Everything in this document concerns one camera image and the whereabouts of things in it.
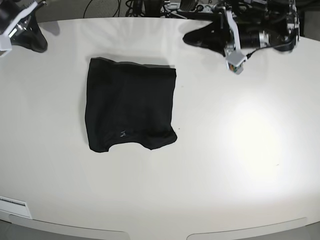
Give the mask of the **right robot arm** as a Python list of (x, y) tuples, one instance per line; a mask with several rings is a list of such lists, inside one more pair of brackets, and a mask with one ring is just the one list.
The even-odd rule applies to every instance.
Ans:
[(45, 0), (33, 0), (19, 6), (17, 0), (0, 2), (0, 56), (5, 57), (13, 46), (20, 46), (36, 53), (44, 53), (48, 42), (36, 19), (36, 12), (47, 5)]

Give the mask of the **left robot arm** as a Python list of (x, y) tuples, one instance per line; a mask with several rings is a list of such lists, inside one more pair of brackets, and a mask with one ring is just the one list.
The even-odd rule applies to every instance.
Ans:
[(185, 44), (226, 57), (243, 49), (290, 52), (299, 40), (294, 0), (219, 0), (211, 11), (210, 24), (186, 33)]

